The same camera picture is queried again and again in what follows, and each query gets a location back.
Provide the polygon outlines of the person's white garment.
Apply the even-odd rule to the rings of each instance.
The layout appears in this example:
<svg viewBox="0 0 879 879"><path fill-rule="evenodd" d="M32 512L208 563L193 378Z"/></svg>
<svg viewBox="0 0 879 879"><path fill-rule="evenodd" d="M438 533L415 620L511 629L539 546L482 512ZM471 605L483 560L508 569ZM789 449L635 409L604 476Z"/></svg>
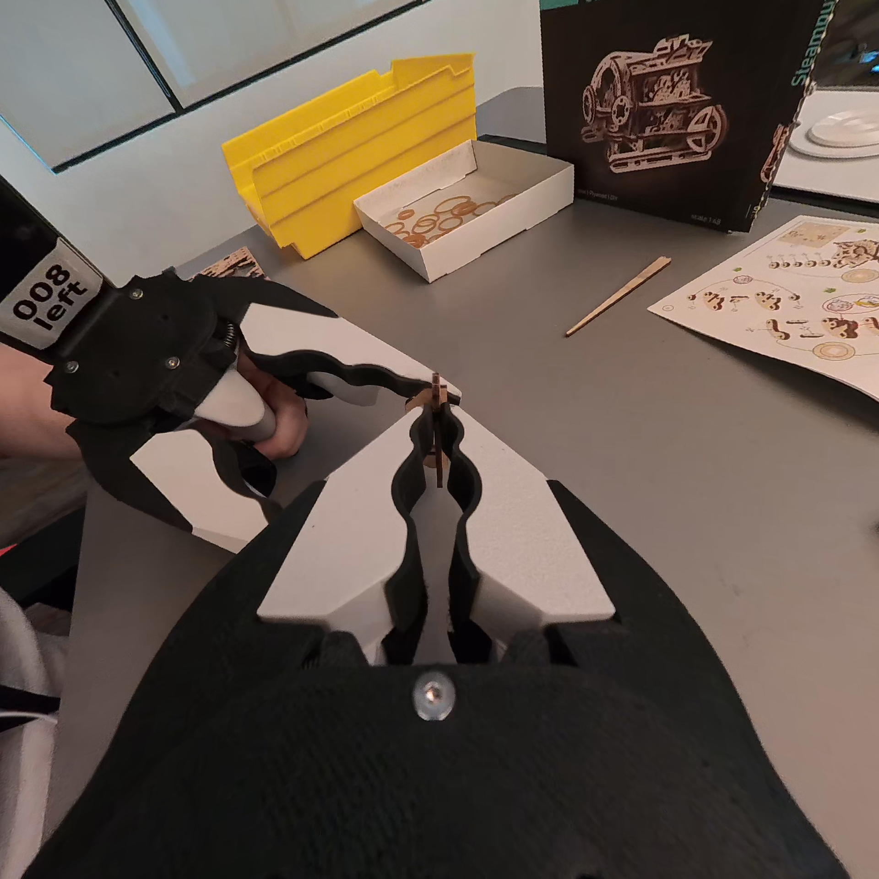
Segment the person's white garment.
<svg viewBox="0 0 879 879"><path fill-rule="evenodd" d="M38 633L1 592L1 876L21 877L42 842L67 639Z"/></svg>

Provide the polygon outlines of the instruction booklet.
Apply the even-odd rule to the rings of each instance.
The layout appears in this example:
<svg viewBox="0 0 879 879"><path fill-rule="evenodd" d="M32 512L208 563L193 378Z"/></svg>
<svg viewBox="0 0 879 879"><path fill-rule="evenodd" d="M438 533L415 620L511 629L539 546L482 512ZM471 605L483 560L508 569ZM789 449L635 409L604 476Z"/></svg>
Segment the instruction booklet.
<svg viewBox="0 0 879 879"><path fill-rule="evenodd" d="M800 215L650 307L878 399L878 224Z"/></svg>

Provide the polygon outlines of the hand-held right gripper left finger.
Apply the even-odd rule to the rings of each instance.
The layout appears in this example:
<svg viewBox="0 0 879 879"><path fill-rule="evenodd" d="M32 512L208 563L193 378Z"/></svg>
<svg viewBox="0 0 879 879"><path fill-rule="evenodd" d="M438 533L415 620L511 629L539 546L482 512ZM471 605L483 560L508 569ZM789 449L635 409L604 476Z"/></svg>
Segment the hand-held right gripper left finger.
<svg viewBox="0 0 879 879"><path fill-rule="evenodd" d="M349 632L372 663L412 661L427 610L412 510L433 444L430 412L408 412L327 477L261 620Z"/></svg>

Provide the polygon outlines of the white cardboard tray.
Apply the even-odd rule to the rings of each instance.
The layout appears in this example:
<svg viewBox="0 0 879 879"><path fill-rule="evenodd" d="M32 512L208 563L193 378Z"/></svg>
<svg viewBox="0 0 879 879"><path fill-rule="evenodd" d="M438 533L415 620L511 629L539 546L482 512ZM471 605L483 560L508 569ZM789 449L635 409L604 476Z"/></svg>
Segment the white cardboard tray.
<svg viewBox="0 0 879 879"><path fill-rule="evenodd" d="M354 201L362 227L433 282L573 201L571 163L466 141Z"/></svg>

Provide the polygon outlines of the wooden model part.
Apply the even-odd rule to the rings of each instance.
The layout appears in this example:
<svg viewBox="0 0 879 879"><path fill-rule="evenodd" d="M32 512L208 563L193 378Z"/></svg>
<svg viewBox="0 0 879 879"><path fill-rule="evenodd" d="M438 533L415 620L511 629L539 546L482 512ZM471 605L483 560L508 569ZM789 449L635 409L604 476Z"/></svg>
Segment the wooden model part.
<svg viewBox="0 0 879 879"><path fill-rule="evenodd" d="M424 456L423 464L425 467L431 467L435 470L436 485L439 489L444 487L445 453L442 446L441 416L447 403L448 391L445 379L438 372L434 372L431 387L420 391L404 404L404 412L406 413L412 412L419 407L428 406L430 408L433 445Z"/></svg>

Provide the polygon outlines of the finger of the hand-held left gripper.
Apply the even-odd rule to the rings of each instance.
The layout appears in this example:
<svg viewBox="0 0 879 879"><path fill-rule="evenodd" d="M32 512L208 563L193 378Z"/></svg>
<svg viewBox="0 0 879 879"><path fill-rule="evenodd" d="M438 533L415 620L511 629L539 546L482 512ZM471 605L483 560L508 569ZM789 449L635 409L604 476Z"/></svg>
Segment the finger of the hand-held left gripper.
<svg viewBox="0 0 879 879"><path fill-rule="evenodd" d="M252 303L239 325L249 358L307 401L375 405L378 390L410 399L433 370L338 316Z"/></svg>
<svg viewBox="0 0 879 879"><path fill-rule="evenodd" d="M231 442L194 428L154 435L130 461L182 515L194 536L232 553L240 552L282 510L248 486Z"/></svg>

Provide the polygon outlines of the black model kit box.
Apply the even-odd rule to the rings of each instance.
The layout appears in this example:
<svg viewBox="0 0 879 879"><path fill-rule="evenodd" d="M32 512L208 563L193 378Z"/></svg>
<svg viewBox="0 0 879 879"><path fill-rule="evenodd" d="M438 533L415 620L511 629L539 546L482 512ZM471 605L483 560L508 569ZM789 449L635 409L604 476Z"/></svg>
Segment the black model kit box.
<svg viewBox="0 0 879 879"><path fill-rule="evenodd" d="M578 196L747 232L836 2L540 2L548 154Z"/></svg>

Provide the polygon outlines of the white dish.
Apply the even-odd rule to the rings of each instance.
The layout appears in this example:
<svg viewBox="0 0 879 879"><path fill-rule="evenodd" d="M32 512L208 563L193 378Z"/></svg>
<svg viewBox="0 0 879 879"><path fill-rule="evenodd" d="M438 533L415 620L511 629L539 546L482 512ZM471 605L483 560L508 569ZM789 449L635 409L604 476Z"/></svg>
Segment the white dish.
<svg viewBox="0 0 879 879"><path fill-rule="evenodd" d="M878 202L878 92L817 90L804 103L775 184Z"/></svg>

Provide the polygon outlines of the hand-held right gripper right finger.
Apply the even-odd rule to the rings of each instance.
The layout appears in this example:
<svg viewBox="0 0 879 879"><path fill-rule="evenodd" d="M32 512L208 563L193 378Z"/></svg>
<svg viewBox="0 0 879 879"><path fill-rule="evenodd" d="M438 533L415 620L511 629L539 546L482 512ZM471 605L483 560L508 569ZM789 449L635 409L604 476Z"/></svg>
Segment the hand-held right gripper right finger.
<svg viewBox="0 0 879 879"><path fill-rule="evenodd" d="M448 577L456 661L488 663L525 630L611 619L613 603L544 474L458 407L440 426L447 490L461 509Z"/></svg>

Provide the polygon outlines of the glass partition window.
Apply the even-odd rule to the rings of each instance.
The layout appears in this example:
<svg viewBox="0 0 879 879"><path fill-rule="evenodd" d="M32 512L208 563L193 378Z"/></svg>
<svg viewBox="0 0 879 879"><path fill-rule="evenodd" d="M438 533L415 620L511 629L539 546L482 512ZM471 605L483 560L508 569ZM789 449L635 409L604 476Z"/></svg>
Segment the glass partition window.
<svg viewBox="0 0 879 879"><path fill-rule="evenodd" d="M415 5L3 1L2 121L63 170Z"/></svg>

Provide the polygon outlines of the wooden gear assembly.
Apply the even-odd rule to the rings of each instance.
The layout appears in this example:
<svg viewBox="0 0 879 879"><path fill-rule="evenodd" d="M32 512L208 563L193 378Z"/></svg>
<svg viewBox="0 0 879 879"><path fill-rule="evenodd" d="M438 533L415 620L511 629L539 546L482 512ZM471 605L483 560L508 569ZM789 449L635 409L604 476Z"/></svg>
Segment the wooden gear assembly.
<svg viewBox="0 0 879 879"><path fill-rule="evenodd" d="M270 280L248 247L241 247L192 275L211 278L251 278Z"/></svg>

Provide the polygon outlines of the yellow plastic bin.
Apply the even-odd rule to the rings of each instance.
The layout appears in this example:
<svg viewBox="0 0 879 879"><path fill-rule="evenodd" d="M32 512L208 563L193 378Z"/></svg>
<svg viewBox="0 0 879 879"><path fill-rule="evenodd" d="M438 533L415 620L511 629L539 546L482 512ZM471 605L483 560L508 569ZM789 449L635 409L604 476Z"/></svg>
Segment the yellow plastic bin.
<svg viewBox="0 0 879 879"><path fill-rule="evenodd" d="M477 137L472 53L393 60L222 145L260 228L307 259L361 224L354 201Z"/></svg>

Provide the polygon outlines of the person's left hand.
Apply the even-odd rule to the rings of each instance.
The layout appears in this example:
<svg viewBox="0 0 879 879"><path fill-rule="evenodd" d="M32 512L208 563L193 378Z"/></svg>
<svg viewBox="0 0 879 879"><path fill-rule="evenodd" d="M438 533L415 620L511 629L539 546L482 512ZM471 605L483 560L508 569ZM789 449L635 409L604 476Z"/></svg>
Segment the person's left hand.
<svg viewBox="0 0 879 879"><path fill-rule="evenodd" d="M238 371L258 391L275 417L274 433L254 443L254 447L270 460L294 456L309 427L305 400L281 380L257 368L244 353L238 357Z"/></svg>

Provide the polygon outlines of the wooden stick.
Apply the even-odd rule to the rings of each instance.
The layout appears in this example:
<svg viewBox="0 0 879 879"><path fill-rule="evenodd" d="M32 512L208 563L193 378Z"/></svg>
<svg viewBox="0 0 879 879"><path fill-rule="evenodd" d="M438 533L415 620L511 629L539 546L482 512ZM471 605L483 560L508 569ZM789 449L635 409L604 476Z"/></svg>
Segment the wooden stick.
<svg viewBox="0 0 879 879"><path fill-rule="evenodd" d="M634 278L627 281L621 288L611 294L604 302L601 302L599 306L590 311L587 315L585 315L580 321L577 322L574 326L568 329L564 337L570 338L579 331L581 331L587 324L596 319L599 315L606 312L617 302L620 302L624 297L629 295L631 292L635 291L639 287L641 287L644 283L650 280L652 277L657 275L659 272L663 271L665 267L667 267L672 262L671 258L667 258L665 256L659 257L653 260L648 266L646 266L643 270L641 270Z"/></svg>

